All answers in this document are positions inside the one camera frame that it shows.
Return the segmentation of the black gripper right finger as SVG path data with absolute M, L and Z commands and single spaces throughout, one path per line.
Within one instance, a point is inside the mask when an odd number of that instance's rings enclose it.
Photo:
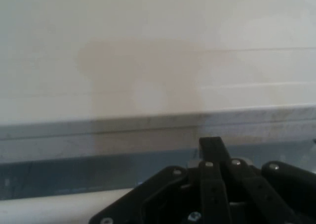
M 211 224 L 314 224 L 316 176 L 271 161 L 258 169 L 232 158 L 220 137 L 209 139 Z

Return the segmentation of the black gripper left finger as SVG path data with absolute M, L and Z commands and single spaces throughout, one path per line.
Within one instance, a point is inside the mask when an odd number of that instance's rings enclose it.
M 91 224 L 230 224 L 220 166 L 230 155 L 220 137 L 199 139 L 196 167 L 169 166 L 95 214 Z

